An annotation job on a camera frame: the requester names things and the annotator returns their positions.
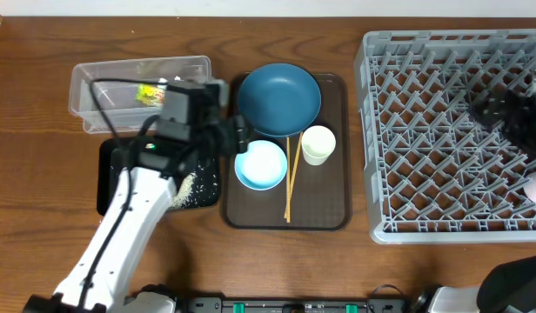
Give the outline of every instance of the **metal grid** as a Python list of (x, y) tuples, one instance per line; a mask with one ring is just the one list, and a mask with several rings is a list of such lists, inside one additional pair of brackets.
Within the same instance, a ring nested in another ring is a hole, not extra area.
[(536, 49), (437, 57), (404, 46), (365, 61), (383, 232), (536, 230), (536, 203), (522, 190), (536, 160), (502, 137), (501, 124), (489, 133), (467, 113), (494, 91), (531, 92)]

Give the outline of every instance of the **dark brown tray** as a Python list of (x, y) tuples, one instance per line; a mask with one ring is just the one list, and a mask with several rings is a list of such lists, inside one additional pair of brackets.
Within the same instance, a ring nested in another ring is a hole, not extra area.
[[(222, 218), (230, 226), (259, 230), (339, 230), (349, 223), (352, 198), (346, 87), (336, 75), (313, 76), (320, 87), (322, 106), (312, 125), (324, 125), (332, 130), (336, 136), (336, 149), (319, 166), (312, 166), (302, 155), (299, 156), (290, 223), (284, 219), (285, 178), (270, 190), (248, 189), (237, 179), (233, 168), (235, 157), (232, 157), (226, 164), (221, 210)], [(233, 91), (238, 90), (245, 77), (246, 74), (243, 74), (233, 81)], [(274, 139), (256, 134), (253, 139), (271, 140), (285, 151), (285, 138)], [(290, 138), (291, 168), (297, 144), (298, 135)]]

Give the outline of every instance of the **cup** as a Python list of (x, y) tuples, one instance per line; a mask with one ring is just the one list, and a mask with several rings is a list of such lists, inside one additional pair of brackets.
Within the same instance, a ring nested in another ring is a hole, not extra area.
[(324, 126), (312, 126), (303, 133), (301, 150), (310, 165), (320, 165), (336, 148), (336, 137)]

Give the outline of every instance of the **chopsticks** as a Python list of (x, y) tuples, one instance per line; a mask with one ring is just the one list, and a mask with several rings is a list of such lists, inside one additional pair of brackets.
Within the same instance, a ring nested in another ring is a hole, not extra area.
[(291, 222), (291, 196), (293, 195), (293, 185), (295, 185), (295, 176), (297, 174), (297, 165), (299, 162), (299, 154), (301, 154), (301, 139), (303, 139), (303, 132), (299, 134), (299, 141), (297, 143), (297, 151), (295, 152), (295, 161), (293, 162), (293, 174), (291, 175), (291, 183), (289, 182), (290, 171), (290, 149), (289, 149), (289, 137), (287, 137), (287, 201), (285, 204), (285, 220)]

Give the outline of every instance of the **dark blue bowl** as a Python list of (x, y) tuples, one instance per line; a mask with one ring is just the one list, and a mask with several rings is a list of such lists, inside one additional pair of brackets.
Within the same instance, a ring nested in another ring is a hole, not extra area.
[(254, 129), (270, 137), (305, 130), (320, 111), (320, 88), (307, 71), (284, 63), (254, 70), (241, 84), (238, 105)]

